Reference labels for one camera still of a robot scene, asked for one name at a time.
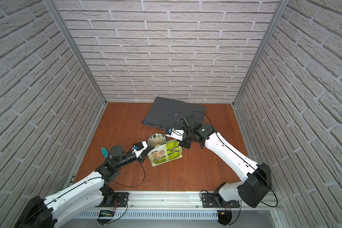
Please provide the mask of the green oats bag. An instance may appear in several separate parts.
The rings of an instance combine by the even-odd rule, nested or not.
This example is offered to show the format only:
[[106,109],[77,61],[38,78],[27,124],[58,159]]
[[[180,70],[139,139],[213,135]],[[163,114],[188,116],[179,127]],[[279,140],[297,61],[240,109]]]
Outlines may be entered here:
[[149,153],[148,158],[153,167],[182,158],[182,147],[177,140],[155,146]]

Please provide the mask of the green leaf pattern bowl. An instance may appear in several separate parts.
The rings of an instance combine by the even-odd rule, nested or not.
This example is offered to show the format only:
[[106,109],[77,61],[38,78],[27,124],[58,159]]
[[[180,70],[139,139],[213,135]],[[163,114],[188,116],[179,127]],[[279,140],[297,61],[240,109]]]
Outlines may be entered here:
[[165,142],[166,142],[166,137],[160,133],[156,133],[156,134],[151,135],[147,141],[149,146],[157,146],[157,145],[163,144]]

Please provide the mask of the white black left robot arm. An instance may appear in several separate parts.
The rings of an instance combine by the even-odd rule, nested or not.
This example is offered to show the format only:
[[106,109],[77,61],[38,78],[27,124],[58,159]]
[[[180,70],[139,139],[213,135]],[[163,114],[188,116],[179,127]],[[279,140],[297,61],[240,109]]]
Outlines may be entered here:
[[111,204],[115,191],[109,184],[118,177],[120,169],[133,162],[142,164],[153,149],[146,142],[133,145],[127,153],[119,145],[110,150],[102,147],[103,164],[87,177],[55,194],[30,199],[14,227],[59,228],[88,209],[102,203]]

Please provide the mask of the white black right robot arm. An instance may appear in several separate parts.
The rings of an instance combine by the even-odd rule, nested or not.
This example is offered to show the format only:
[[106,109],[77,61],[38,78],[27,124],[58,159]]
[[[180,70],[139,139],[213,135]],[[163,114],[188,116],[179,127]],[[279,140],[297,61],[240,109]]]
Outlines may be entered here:
[[265,163],[257,163],[232,146],[211,125],[183,127],[180,145],[190,148],[192,142],[214,152],[239,177],[240,182],[222,184],[215,191],[216,200],[221,204],[231,200],[241,200],[255,208],[272,189],[271,170]]

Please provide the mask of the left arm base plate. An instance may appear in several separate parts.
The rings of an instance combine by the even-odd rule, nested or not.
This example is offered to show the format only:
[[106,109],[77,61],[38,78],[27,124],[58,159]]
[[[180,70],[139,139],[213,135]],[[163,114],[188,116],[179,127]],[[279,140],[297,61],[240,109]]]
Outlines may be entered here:
[[98,207],[120,207],[126,208],[129,192],[114,192],[104,197],[102,203]]

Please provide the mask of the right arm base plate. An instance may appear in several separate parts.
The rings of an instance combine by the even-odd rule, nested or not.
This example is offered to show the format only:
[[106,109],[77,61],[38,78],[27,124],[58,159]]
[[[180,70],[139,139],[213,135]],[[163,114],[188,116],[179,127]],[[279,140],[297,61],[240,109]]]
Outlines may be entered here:
[[226,208],[236,209],[240,207],[239,200],[225,201],[218,194],[214,192],[201,191],[199,197],[203,208]]

